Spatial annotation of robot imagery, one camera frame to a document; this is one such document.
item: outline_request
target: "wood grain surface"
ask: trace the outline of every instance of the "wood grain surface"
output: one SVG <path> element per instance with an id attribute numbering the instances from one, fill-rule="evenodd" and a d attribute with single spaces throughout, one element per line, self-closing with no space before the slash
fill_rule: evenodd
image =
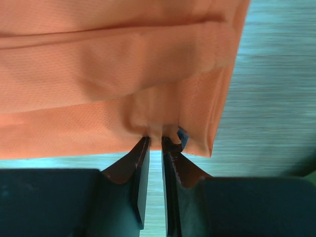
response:
<path id="1" fill-rule="evenodd" d="M 316 2 L 253 0 L 212 158 L 213 176 L 304 174 L 316 161 Z M 100 168 L 123 154 L 2 160 L 0 167 Z M 165 236 L 161 153 L 151 152 L 145 229 Z"/>

